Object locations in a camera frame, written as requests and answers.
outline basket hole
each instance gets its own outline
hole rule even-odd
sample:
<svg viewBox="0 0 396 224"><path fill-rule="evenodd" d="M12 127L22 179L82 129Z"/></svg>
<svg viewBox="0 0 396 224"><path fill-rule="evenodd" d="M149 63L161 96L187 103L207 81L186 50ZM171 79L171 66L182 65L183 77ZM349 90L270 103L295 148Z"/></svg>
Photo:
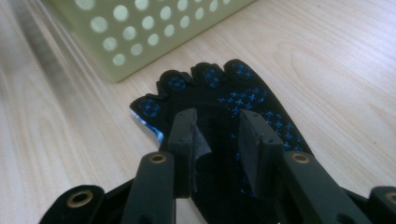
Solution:
<svg viewBox="0 0 396 224"><path fill-rule="evenodd" d="M218 2L218 0L213 0L213 1L210 3L209 10L212 11L212 12L214 12L214 11L216 11L216 10L218 9L218 7L219 7L219 2Z"/></svg>
<svg viewBox="0 0 396 224"><path fill-rule="evenodd" d="M141 44L134 44L131 47L131 53L134 56L140 55L143 52L143 46Z"/></svg>
<svg viewBox="0 0 396 224"><path fill-rule="evenodd" d="M117 39L114 37L108 37L103 41L103 48L108 51L114 50L117 45Z"/></svg>
<svg viewBox="0 0 396 224"><path fill-rule="evenodd" d="M149 0L135 0L134 5L140 11L144 11L149 7Z"/></svg>
<svg viewBox="0 0 396 224"><path fill-rule="evenodd" d="M123 54L117 54L117 55L114 56L114 58L113 58L113 63L114 63L116 66L120 66L120 65L125 64L125 55L123 55Z"/></svg>
<svg viewBox="0 0 396 224"><path fill-rule="evenodd" d="M113 15L117 21L126 21L128 19L128 8L122 5L116 6Z"/></svg>
<svg viewBox="0 0 396 224"><path fill-rule="evenodd" d="M204 9L201 7L195 11L195 19L197 20L201 20L204 17L204 15L205 15Z"/></svg>
<svg viewBox="0 0 396 224"><path fill-rule="evenodd" d="M95 17L91 20L91 28L96 33L102 33L107 29L107 21L103 17Z"/></svg>
<svg viewBox="0 0 396 224"><path fill-rule="evenodd" d="M91 10L95 6L94 0L76 0L75 2L82 10Z"/></svg>
<svg viewBox="0 0 396 224"><path fill-rule="evenodd" d="M172 24L169 24L165 27L165 30L163 31L166 36L171 36L175 33L175 26Z"/></svg>
<svg viewBox="0 0 396 224"><path fill-rule="evenodd" d="M180 20L180 26L181 28L187 28L190 25L190 17L189 16L184 16Z"/></svg>
<svg viewBox="0 0 396 224"><path fill-rule="evenodd" d="M189 5L189 2L187 0L179 0L177 3L177 8L180 11L184 11L187 9L188 5Z"/></svg>
<svg viewBox="0 0 396 224"><path fill-rule="evenodd" d="M172 9L170 7L163 7L163 9L161 9L160 15L163 21L169 20L169 18L172 16Z"/></svg>
<svg viewBox="0 0 396 224"><path fill-rule="evenodd" d="M133 26L128 26L123 30L122 36L126 40L132 40L136 37L136 29Z"/></svg>
<svg viewBox="0 0 396 224"><path fill-rule="evenodd" d="M157 45L159 41L160 41L160 38L159 38L158 35L156 35L156 34L150 35L150 36L148 37L148 43L149 43L151 46Z"/></svg>
<svg viewBox="0 0 396 224"><path fill-rule="evenodd" d="M142 21L142 26L145 30L149 30L154 26L154 19L150 16L145 17Z"/></svg>

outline wood grain surface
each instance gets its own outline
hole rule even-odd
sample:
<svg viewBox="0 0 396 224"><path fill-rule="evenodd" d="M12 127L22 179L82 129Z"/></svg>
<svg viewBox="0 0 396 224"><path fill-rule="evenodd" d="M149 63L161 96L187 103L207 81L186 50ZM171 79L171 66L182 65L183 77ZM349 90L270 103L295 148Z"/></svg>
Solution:
<svg viewBox="0 0 396 224"><path fill-rule="evenodd" d="M120 83L38 7L23 22L21 5L0 1L0 223L37 223L68 189L133 178L159 144L129 104L156 93L166 70L234 58L271 87L340 186L363 196L396 186L394 1L258 0ZM205 222L177 200L177 223Z"/></svg>

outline blue pattern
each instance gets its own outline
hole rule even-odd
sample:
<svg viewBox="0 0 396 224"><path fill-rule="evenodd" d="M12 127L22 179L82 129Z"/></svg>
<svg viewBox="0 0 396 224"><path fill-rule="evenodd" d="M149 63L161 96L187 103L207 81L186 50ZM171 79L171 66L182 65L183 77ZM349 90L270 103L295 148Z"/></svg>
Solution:
<svg viewBox="0 0 396 224"><path fill-rule="evenodd" d="M153 99L146 98L137 105L143 114L149 118L155 118L161 110L161 107Z"/></svg>
<svg viewBox="0 0 396 224"><path fill-rule="evenodd" d="M218 101L227 106L234 118L239 115L240 109L252 109L264 102L266 98L267 91L255 88L242 92L231 92L228 97L219 98Z"/></svg>
<svg viewBox="0 0 396 224"><path fill-rule="evenodd" d="M213 68L206 68L203 72L206 85L215 89L220 84L220 74Z"/></svg>
<svg viewBox="0 0 396 224"><path fill-rule="evenodd" d="M249 80L253 77L253 73L250 68L241 63L233 63L233 71L243 80Z"/></svg>
<svg viewBox="0 0 396 224"><path fill-rule="evenodd" d="M274 132L283 140L285 150L303 150L301 146L303 138L295 132L295 127L291 122L285 122L280 114L273 111L263 112L262 116L271 128L274 129Z"/></svg>
<svg viewBox="0 0 396 224"><path fill-rule="evenodd" d="M168 81L168 86L173 91L184 91L187 87L186 81L181 77L172 77Z"/></svg>

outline wooden table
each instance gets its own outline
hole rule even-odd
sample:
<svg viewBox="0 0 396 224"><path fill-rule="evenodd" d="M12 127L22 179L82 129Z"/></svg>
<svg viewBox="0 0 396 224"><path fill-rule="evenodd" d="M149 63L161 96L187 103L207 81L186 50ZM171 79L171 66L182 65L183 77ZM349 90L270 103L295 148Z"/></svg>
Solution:
<svg viewBox="0 0 396 224"><path fill-rule="evenodd" d="M271 87L340 186L363 196L396 186L394 1L259 0L120 83L56 39L37 54L9 2L0 1L0 223L37 223L68 189L133 178L159 144L131 119L132 100L156 93L166 70L233 58ZM177 223L205 222L177 200Z"/></svg>

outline circular hole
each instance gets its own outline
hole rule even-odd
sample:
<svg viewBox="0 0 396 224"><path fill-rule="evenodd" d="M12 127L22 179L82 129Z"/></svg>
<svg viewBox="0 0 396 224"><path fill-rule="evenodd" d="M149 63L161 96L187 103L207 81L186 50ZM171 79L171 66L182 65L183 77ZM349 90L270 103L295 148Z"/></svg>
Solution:
<svg viewBox="0 0 396 224"><path fill-rule="evenodd" d="M95 17L91 20L91 28L96 33L102 33L107 29L107 21L103 17Z"/></svg>
<svg viewBox="0 0 396 224"><path fill-rule="evenodd" d="M336 220L342 224L355 224L355 221L351 217L344 214L338 214Z"/></svg>
<svg viewBox="0 0 396 224"><path fill-rule="evenodd" d="M125 6L116 6L113 15L117 21L125 21L128 18L128 8Z"/></svg>
<svg viewBox="0 0 396 224"><path fill-rule="evenodd" d="M111 51L117 47L117 40L114 37L108 37L103 41L103 48Z"/></svg>
<svg viewBox="0 0 396 224"><path fill-rule="evenodd" d="M169 24L165 27L165 30L163 31L166 36L171 36L175 33L175 26L172 24Z"/></svg>
<svg viewBox="0 0 396 224"><path fill-rule="evenodd" d="M67 199L67 206L71 208L78 208L89 203L93 198L93 193L90 190L81 190L77 193L72 194Z"/></svg>
<svg viewBox="0 0 396 224"><path fill-rule="evenodd" d="M396 192L388 192L385 197L393 204L396 204Z"/></svg>
<svg viewBox="0 0 396 224"><path fill-rule="evenodd" d="M204 9L201 8L201 7L198 8L198 9L195 11L195 19L197 19L197 20L200 20L201 18L203 18L204 15L205 15Z"/></svg>
<svg viewBox="0 0 396 224"><path fill-rule="evenodd" d="M149 7L149 0L134 0L134 5L140 11L144 11Z"/></svg>
<svg viewBox="0 0 396 224"><path fill-rule="evenodd" d="M150 35L150 36L148 37L148 43L149 43L151 46L157 45L158 42L159 42L159 40L160 40L160 38L159 38L158 35L156 35L156 34Z"/></svg>
<svg viewBox="0 0 396 224"><path fill-rule="evenodd" d="M187 0L178 0L177 8L180 11L184 11L187 9L188 5L189 5L189 2Z"/></svg>
<svg viewBox="0 0 396 224"><path fill-rule="evenodd" d="M213 0L210 3L209 10L210 11L216 11L218 9L218 6L219 6L218 0Z"/></svg>
<svg viewBox="0 0 396 224"><path fill-rule="evenodd" d="M160 15L161 19L164 21L169 20L169 18L172 16L172 9L170 7L163 7L163 9L161 9Z"/></svg>
<svg viewBox="0 0 396 224"><path fill-rule="evenodd" d="M190 17L189 16L184 16L181 18L180 21L180 26L181 28L187 28L190 25Z"/></svg>
<svg viewBox="0 0 396 224"><path fill-rule="evenodd" d="M141 44L134 44L131 47L131 53L134 56L137 56L137 55L141 54L142 52L143 52L143 46Z"/></svg>
<svg viewBox="0 0 396 224"><path fill-rule="evenodd" d="M299 163L309 163L309 158L299 153L293 154L292 158Z"/></svg>
<svg viewBox="0 0 396 224"><path fill-rule="evenodd" d="M113 58L113 63L116 66L120 66L125 64L125 56L123 54L117 54L116 56L114 56Z"/></svg>
<svg viewBox="0 0 396 224"><path fill-rule="evenodd" d="M136 36L136 29L132 26L128 26L126 27L123 32L122 32L122 36L126 39L126 40L132 40L134 39L134 37Z"/></svg>
<svg viewBox="0 0 396 224"><path fill-rule="evenodd" d="M75 2L83 10L91 10L95 6L94 0L76 0Z"/></svg>
<svg viewBox="0 0 396 224"><path fill-rule="evenodd" d="M152 163L161 163L161 162L166 161L166 157L164 155L157 154L157 155L151 156L149 158L149 161Z"/></svg>
<svg viewBox="0 0 396 224"><path fill-rule="evenodd" d="M151 29L154 26L154 19L152 19L150 16L145 17L145 19L142 21L142 26L146 30Z"/></svg>

